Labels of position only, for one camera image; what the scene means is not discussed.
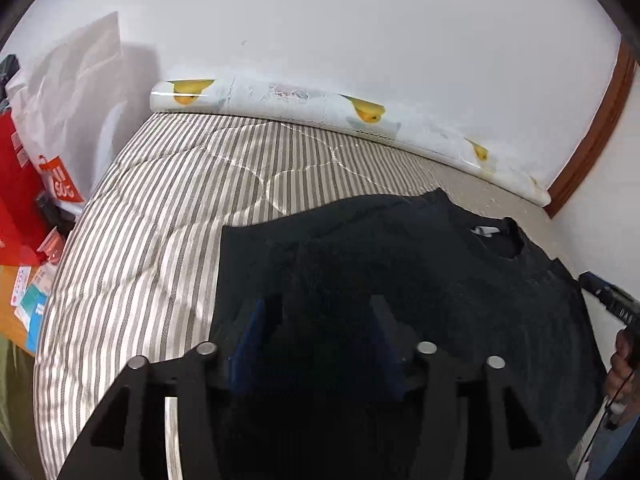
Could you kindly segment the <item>person's right hand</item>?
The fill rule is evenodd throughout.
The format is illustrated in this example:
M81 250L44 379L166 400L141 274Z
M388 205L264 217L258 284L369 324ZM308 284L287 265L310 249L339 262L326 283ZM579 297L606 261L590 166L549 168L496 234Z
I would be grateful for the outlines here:
M620 330L616 335L615 352L611 356L611 368L604 383L606 396L625 405L618 418L618 426L626 425L639 414L639 370L634 370L628 363L632 350L634 336L629 330Z

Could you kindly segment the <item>blue denim sleeve forearm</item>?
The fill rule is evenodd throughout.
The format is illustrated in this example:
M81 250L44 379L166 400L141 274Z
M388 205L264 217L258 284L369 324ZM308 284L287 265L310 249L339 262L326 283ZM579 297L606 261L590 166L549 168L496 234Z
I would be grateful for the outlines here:
M589 454L589 467L586 473L586 479L601 479L612 465L620 450L623 448L627 439L637 425L639 416L634 416L630 422L624 426L620 426L615 430L602 429L600 434L594 440L591 452Z

